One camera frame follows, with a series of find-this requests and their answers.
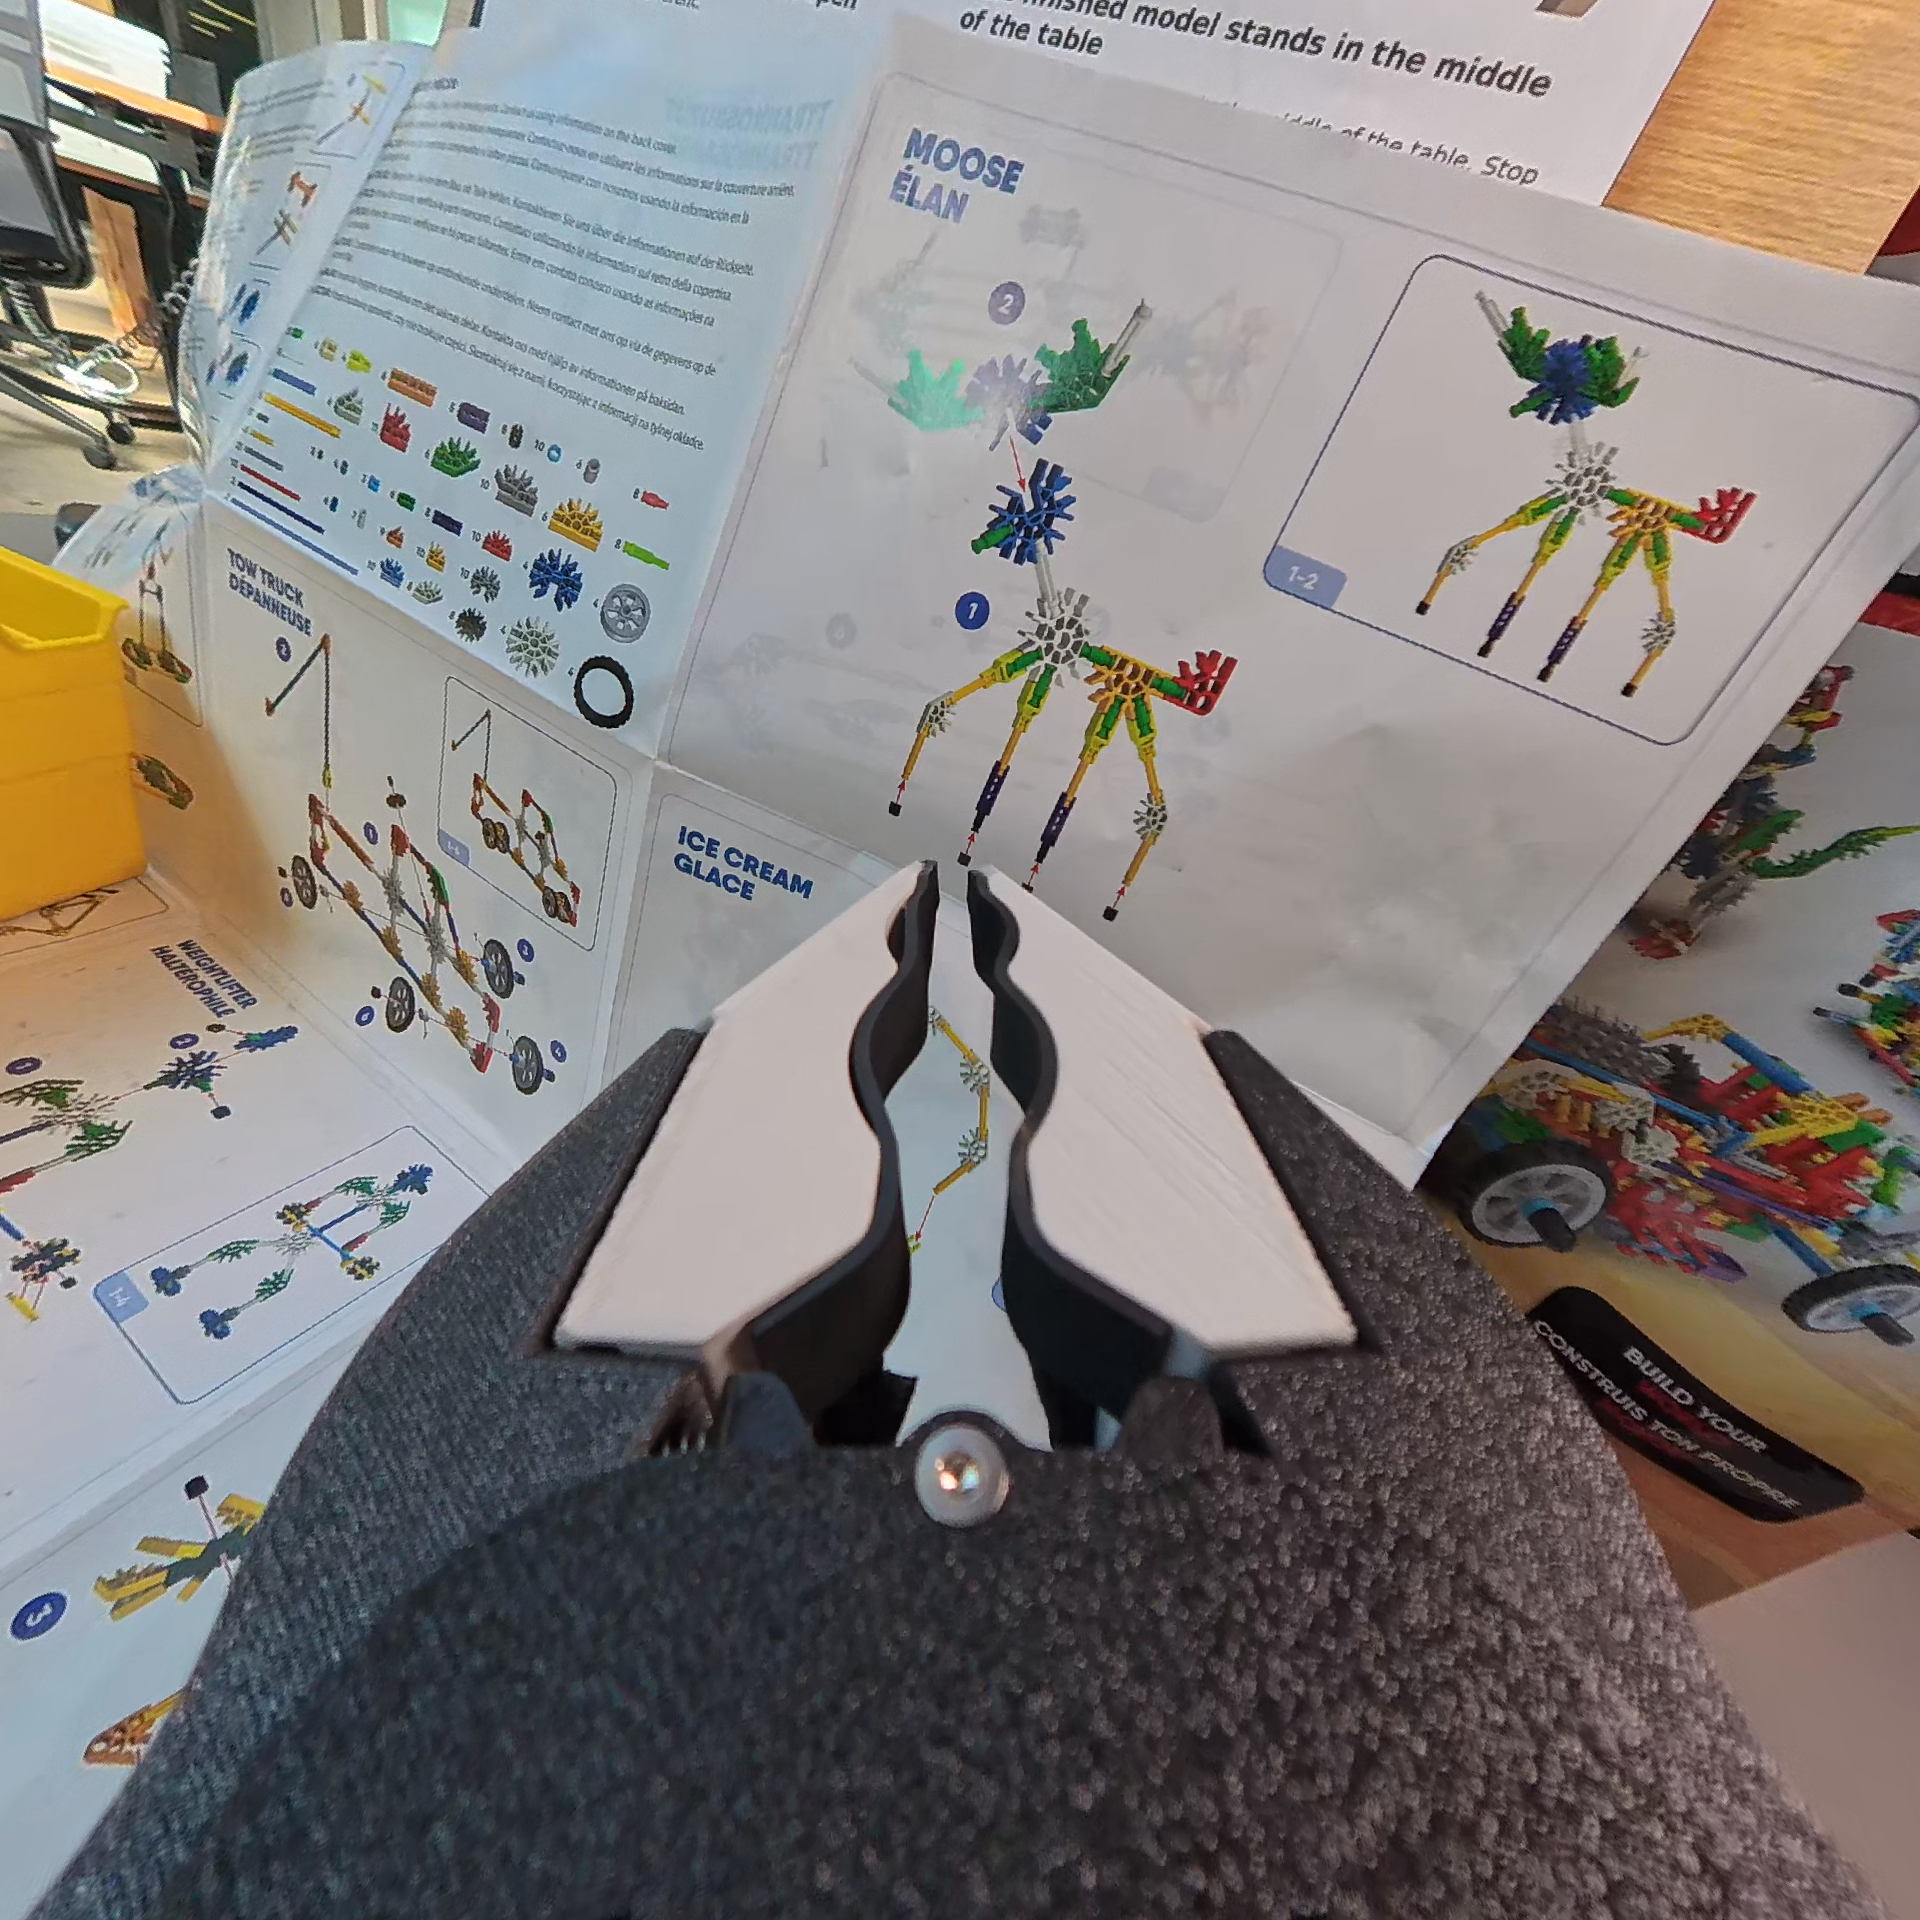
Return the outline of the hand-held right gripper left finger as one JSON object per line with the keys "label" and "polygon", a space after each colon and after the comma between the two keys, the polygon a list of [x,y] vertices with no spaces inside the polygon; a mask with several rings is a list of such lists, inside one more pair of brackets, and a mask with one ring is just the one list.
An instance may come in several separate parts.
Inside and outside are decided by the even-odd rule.
{"label": "hand-held right gripper left finger", "polygon": [[935,863],[876,886],[706,1025],[585,1249],[555,1343],[782,1379],[815,1422],[878,1374],[910,1257],[885,1111],[926,1036]]}

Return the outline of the white folded instruction sheet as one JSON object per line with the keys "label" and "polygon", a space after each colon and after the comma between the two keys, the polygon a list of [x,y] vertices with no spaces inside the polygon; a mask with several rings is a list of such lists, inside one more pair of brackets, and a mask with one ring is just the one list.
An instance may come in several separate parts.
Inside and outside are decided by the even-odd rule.
{"label": "white folded instruction sheet", "polygon": [[1905,541],[1857,277],[1108,61],[481,4],[233,88],[122,597],[149,866],[3,927],[3,1916],[183,1758],[297,1416],[644,1041],[935,861],[907,1357],[989,1331],[960,888],[1416,1166]]}

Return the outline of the yellow plastic bin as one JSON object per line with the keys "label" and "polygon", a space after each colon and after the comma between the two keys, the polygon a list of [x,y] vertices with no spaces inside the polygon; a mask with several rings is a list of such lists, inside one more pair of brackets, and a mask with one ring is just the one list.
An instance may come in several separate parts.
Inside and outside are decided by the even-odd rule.
{"label": "yellow plastic bin", "polygon": [[1,918],[139,875],[124,606],[1,554]]}

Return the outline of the wooden board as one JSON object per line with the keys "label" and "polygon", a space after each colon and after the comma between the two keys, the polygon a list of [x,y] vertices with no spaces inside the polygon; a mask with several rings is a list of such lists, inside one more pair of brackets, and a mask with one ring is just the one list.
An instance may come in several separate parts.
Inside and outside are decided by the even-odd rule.
{"label": "wooden board", "polygon": [[1917,180],[1914,2],[1716,2],[1605,197],[1860,273]]}

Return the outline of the black office chair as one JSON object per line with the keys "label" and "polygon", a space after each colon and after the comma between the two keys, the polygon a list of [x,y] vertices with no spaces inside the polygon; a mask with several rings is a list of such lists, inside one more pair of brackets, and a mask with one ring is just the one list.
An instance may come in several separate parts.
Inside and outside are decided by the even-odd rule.
{"label": "black office chair", "polygon": [[62,204],[51,138],[3,114],[1,155],[3,398],[76,436],[92,468],[112,470],[114,447],[131,445],[137,429],[178,430],[176,407],[139,398],[128,336],[94,338],[53,323],[44,289],[83,288],[90,255]]}

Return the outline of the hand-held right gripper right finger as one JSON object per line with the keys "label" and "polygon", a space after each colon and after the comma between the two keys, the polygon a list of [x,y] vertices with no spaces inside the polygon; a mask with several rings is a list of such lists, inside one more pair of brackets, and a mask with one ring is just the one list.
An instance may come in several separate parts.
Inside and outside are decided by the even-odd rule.
{"label": "hand-held right gripper right finger", "polygon": [[1358,1343],[1219,1056],[1251,1091],[1287,1081],[1001,873],[971,873],[967,911],[1021,1111],[1001,1304],[1051,1445],[1105,1445],[1157,1379],[1196,1382],[1230,1427],[1228,1366]]}

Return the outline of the construction toy set box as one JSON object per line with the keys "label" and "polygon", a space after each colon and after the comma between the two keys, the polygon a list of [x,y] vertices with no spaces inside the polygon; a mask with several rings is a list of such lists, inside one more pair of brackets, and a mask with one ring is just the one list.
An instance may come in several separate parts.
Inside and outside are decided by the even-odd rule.
{"label": "construction toy set box", "polygon": [[1916,1532],[1916,595],[1905,559],[1424,1177],[1694,1604]]}

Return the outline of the white printed task sheet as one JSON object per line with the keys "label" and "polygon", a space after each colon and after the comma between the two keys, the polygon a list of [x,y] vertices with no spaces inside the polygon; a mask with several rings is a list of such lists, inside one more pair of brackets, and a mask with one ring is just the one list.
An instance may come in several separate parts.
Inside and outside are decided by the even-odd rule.
{"label": "white printed task sheet", "polygon": [[1378,152],[1596,204],[1708,14],[1707,2],[701,4],[828,36],[923,14],[969,36],[1101,61]]}

